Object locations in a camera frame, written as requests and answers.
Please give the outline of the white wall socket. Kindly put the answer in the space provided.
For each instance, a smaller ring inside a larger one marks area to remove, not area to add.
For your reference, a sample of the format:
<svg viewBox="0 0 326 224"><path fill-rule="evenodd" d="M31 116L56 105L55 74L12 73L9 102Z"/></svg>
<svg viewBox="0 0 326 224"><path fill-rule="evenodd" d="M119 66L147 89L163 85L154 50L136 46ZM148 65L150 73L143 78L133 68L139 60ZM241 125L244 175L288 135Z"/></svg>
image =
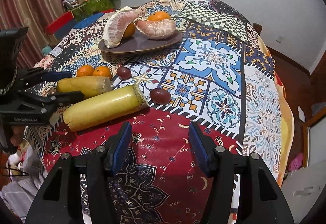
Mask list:
<svg viewBox="0 0 326 224"><path fill-rule="evenodd" d="M283 37L282 37L282 36L279 36L279 37L276 39L276 41L277 41L278 43L281 43L282 40L283 40Z"/></svg>

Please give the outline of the white crumpled cloth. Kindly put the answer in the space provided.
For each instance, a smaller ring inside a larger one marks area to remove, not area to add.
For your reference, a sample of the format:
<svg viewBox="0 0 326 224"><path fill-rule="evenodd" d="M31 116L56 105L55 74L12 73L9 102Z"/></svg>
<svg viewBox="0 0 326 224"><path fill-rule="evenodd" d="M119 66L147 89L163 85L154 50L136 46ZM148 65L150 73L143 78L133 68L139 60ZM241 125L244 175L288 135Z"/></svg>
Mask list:
<svg viewBox="0 0 326 224"><path fill-rule="evenodd" d="M42 183L48 175L38 154L32 147L28 147L23 156L19 170L26 176L14 177L13 181L1 190L1 198L9 210L25 222L32 202Z"/></svg>

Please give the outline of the large orange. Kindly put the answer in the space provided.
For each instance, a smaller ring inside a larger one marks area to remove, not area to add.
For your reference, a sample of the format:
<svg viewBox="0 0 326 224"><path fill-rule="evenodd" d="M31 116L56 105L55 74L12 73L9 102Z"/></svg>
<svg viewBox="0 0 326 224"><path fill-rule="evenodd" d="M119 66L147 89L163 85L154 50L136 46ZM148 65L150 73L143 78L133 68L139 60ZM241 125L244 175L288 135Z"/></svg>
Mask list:
<svg viewBox="0 0 326 224"><path fill-rule="evenodd" d="M126 30L124 31L122 39L128 39L128 38L132 37L135 33L135 30L136 30L135 25L133 22L131 22L127 26Z"/></svg>
<svg viewBox="0 0 326 224"><path fill-rule="evenodd" d="M157 11L157 12L154 12L151 15L149 15L147 20L158 22L158 21L162 21L162 20L165 20L165 19L170 20L170 18L171 17L169 15L169 13L167 13L165 11Z"/></svg>

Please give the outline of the blue patchwork bed quilt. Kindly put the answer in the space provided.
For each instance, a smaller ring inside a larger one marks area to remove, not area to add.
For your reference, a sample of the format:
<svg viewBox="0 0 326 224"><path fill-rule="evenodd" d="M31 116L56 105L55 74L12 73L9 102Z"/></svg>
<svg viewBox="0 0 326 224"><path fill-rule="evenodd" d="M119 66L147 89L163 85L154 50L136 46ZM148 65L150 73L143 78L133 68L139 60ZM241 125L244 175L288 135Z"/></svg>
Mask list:
<svg viewBox="0 0 326 224"><path fill-rule="evenodd" d="M87 18L84 18L82 21L78 22L76 25L74 25L73 29L83 29L87 26L91 26L95 22L110 17L113 14L113 12L101 12L97 14L93 14Z"/></svg>

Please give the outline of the red box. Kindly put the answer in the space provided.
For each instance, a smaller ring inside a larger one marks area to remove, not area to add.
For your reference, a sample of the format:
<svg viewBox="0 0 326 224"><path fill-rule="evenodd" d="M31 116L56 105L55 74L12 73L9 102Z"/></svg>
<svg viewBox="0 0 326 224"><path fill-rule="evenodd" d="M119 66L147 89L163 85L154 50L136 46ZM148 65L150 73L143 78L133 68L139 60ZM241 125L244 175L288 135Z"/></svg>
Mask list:
<svg viewBox="0 0 326 224"><path fill-rule="evenodd" d="M50 23L45 28L45 32L47 35L62 35L72 29L75 25L75 17L71 11L68 11Z"/></svg>

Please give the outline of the pomelo wedge with rind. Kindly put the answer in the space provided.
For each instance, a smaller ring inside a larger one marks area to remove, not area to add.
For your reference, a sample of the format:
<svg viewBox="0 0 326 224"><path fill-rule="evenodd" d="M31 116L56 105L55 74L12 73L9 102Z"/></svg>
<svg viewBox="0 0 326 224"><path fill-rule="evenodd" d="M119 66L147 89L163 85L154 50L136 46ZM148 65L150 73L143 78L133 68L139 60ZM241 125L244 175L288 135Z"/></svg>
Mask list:
<svg viewBox="0 0 326 224"><path fill-rule="evenodd" d="M106 47L117 47L128 25L139 17L139 13L129 6L116 11L107 21L103 29L103 41Z"/></svg>

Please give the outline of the purple round plate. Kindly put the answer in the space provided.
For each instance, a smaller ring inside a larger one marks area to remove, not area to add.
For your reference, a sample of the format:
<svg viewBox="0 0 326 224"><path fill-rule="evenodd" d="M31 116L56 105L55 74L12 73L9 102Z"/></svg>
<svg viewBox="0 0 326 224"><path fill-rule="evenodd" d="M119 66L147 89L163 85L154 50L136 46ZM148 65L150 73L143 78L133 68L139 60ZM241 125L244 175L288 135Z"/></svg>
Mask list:
<svg viewBox="0 0 326 224"><path fill-rule="evenodd" d="M176 30L169 38L164 40L151 40L136 31L135 34L128 38L123 39L122 43L118 47L108 48L104 41L101 40L98 44L98 48L101 52L115 54L115 55L132 55L135 53L144 53L157 51L170 47L183 39L183 34L179 30Z"/></svg>

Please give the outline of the patchwork patterned tablecloth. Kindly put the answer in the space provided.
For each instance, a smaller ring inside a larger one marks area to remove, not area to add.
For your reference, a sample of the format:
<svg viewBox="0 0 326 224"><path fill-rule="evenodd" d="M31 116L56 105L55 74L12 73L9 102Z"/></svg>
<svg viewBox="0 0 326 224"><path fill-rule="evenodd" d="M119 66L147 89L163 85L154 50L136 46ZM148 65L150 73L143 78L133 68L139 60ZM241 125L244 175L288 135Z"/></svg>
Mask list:
<svg viewBox="0 0 326 224"><path fill-rule="evenodd" d="M46 170L60 156L79 156L105 144L124 121L132 126L126 158L108 181L121 223L199 223L212 180L200 170L189 141L192 122L231 153L258 153L278 183L288 153L285 117L292 113L275 61L248 20L219 0L153 0L141 17L167 13L183 37L143 55L101 52L108 17L70 32L39 66L76 74L108 67L112 87L136 85L147 99L142 111L81 130L78 118L100 118L104 101L60 109L51 125L28 127L26 137Z"/></svg>

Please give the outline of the peeled pomelo wedge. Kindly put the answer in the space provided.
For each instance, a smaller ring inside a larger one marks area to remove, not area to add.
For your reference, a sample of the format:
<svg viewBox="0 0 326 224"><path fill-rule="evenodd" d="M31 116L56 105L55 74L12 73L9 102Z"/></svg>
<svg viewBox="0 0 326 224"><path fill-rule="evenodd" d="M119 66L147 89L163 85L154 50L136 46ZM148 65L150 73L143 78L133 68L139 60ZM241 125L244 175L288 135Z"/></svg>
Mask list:
<svg viewBox="0 0 326 224"><path fill-rule="evenodd" d="M177 30L176 23L170 19L161 21L136 20L136 29L151 40L167 39Z"/></svg>

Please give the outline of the striped red gold curtain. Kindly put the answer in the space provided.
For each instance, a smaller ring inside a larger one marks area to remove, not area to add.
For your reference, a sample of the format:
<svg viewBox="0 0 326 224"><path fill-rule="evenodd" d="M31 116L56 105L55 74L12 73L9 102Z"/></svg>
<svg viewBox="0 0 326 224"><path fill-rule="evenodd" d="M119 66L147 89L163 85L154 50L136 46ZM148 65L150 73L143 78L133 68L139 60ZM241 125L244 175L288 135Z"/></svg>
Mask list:
<svg viewBox="0 0 326 224"><path fill-rule="evenodd" d="M27 27L18 55L19 68L31 68L43 59L42 49L57 42L45 28L64 13L61 0L1 0L1 29Z"/></svg>

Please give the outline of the green storage box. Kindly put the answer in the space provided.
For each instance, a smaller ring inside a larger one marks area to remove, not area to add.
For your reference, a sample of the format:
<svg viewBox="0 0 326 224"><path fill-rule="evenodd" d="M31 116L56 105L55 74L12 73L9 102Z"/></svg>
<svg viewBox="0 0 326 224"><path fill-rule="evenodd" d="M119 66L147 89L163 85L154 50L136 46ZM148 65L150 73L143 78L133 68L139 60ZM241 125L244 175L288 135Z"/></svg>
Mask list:
<svg viewBox="0 0 326 224"><path fill-rule="evenodd" d="M77 21L81 21L93 14L101 13L103 11L113 11L114 2L111 0L86 0L82 4L69 9L72 12L73 17Z"/></svg>

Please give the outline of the small tangerine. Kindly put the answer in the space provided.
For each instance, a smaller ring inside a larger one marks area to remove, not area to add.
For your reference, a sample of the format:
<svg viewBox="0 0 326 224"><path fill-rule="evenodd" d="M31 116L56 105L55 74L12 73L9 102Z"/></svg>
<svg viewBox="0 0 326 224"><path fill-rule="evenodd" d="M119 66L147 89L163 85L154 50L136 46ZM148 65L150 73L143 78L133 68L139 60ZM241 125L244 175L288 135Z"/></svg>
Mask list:
<svg viewBox="0 0 326 224"><path fill-rule="evenodd" d="M88 64L81 66L77 72L76 72L76 77L87 77L87 76L92 76L93 72L95 69L93 66L90 66Z"/></svg>
<svg viewBox="0 0 326 224"><path fill-rule="evenodd" d="M106 66L99 66L93 71L93 76L112 78L111 70Z"/></svg>

